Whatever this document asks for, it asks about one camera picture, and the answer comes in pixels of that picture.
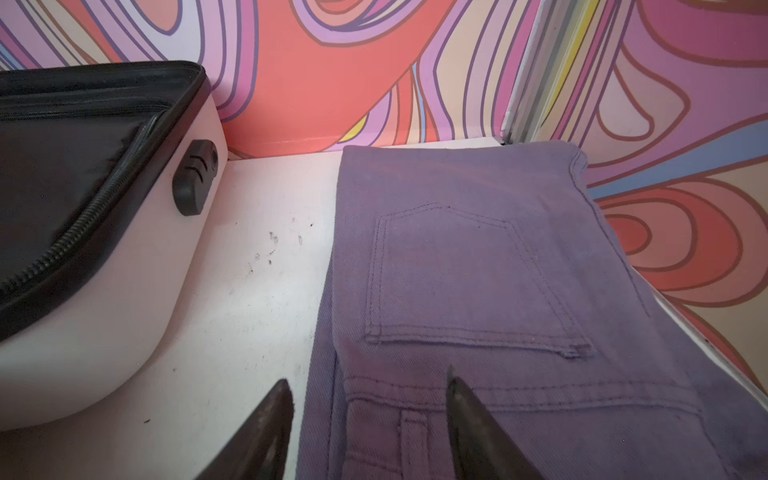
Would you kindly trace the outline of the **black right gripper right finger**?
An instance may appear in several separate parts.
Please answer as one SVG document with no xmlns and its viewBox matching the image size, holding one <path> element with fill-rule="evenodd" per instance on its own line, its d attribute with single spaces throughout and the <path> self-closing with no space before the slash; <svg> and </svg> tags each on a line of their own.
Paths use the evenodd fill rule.
<svg viewBox="0 0 768 480">
<path fill-rule="evenodd" d="M 446 417 L 457 479 L 543 478 L 452 366 Z"/>
</svg>

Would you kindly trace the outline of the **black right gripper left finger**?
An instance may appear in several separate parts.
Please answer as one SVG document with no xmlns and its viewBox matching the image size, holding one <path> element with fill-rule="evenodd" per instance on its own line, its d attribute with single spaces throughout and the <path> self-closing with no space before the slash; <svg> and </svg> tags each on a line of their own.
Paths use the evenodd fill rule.
<svg viewBox="0 0 768 480">
<path fill-rule="evenodd" d="M 293 416 L 292 391 L 280 379 L 196 479 L 282 479 Z"/>
</svg>

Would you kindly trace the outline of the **black white suitcase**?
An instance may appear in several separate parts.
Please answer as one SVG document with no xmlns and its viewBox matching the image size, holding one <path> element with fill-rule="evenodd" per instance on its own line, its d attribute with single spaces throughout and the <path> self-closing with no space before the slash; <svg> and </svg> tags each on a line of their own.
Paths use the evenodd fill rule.
<svg viewBox="0 0 768 480">
<path fill-rule="evenodd" d="M 150 358 L 227 160 L 203 66 L 1 75 L 1 427 L 76 414 Z"/>
</svg>

